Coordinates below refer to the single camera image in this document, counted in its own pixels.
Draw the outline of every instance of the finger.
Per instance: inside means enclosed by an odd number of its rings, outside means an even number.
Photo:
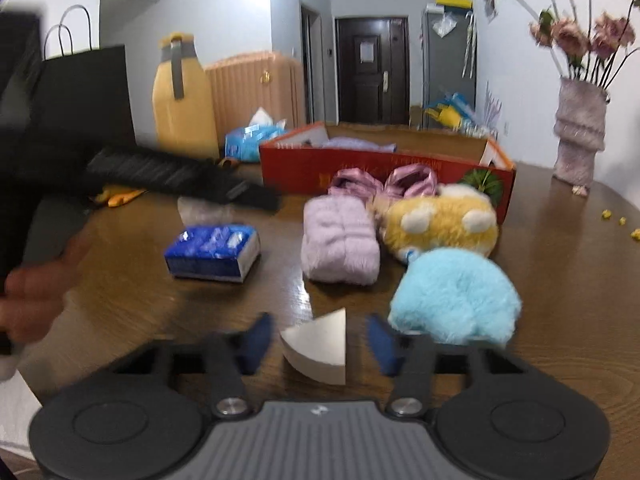
[[[23,343],[42,339],[64,310],[59,301],[0,300],[0,326],[12,341]]]
[[[53,300],[78,282],[78,270],[62,260],[41,266],[21,267],[6,279],[4,290],[11,298]]]
[[[94,229],[85,226],[76,236],[69,240],[65,253],[62,255],[63,261],[70,266],[79,265],[91,249],[94,241]]]

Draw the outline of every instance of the dark brown door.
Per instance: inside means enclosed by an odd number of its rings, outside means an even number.
[[[337,20],[340,120],[408,124],[406,18]]]

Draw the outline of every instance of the pink satin bow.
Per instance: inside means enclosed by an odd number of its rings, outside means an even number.
[[[350,195],[363,202],[384,194],[392,200],[416,196],[433,196],[438,184],[435,172],[424,164],[411,164],[397,168],[383,185],[378,179],[358,168],[340,170],[335,174],[328,193]]]

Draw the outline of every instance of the purple tissue package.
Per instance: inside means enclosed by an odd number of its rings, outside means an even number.
[[[187,227],[164,259],[176,278],[242,283],[259,254],[253,227],[223,224]]]

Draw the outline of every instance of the pink flower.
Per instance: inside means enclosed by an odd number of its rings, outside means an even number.
[[[595,31],[627,47],[636,42],[636,32],[626,18],[614,19],[604,12],[596,19]]]
[[[537,46],[543,46],[551,48],[553,46],[553,38],[550,35],[545,34],[540,28],[539,23],[531,23],[529,25],[529,30],[531,31],[531,35],[533,39],[536,40]]]
[[[552,25],[551,37],[568,56],[582,59],[589,51],[589,39],[569,18],[562,18]]]
[[[604,32],[597,33],[591,42],[592,50],[600,59],[609,59],[616,53],[619,46],[616,40]]]

